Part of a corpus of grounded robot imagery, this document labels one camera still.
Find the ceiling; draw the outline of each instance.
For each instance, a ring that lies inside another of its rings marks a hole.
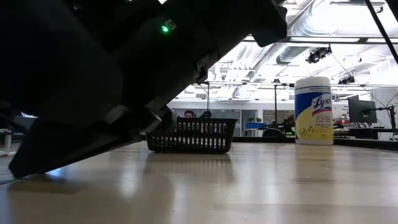
[[[398,44],[398,22],[388,5],[383,0],[372,2],[387,33]],[[398,66],[367,7],[347,3],[352,2],[286,1],[289,38],[261,48],[251,36],[247,37],[210,68],[210,97],[273,99],[273,87],[267,88],[267,83],[276,78],[282,83],[294,83],[308,76],[323,76],[337,84],[350,74],[357,84],[398,84]],[[328,47],[329,43],[331,55],[315,64],[305,61],[311,51]],[[242,82],[252,85],[240,85]],[[206,97],[207,86],[202,86],[190,86],[178,98]],[[292,98],[292,89],[278,88],[278,99]],[[362,87],[336,87],[333,92],[341,96],[367,93]]]

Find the product label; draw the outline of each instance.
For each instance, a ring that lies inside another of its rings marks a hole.
[[[296,139],[332,141],[330,87],[311,86],[295,93]]]

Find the white lid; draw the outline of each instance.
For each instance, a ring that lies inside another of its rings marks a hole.
[[[307,77],[297,80],[294,88],[302,88],[307,86],[330,86],[330,79],[328,77]]]

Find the black basket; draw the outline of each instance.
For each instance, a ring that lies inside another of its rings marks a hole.
[[[155,152],[226,153],[231,148],[237,119],[178,118],[166,136],[147,134],[148,148]]]

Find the disinfecting wipes canister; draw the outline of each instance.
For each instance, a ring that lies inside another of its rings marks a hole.
[[[294,86],[297,144],[332,145],[333,115],[327,77],[308,77]]]

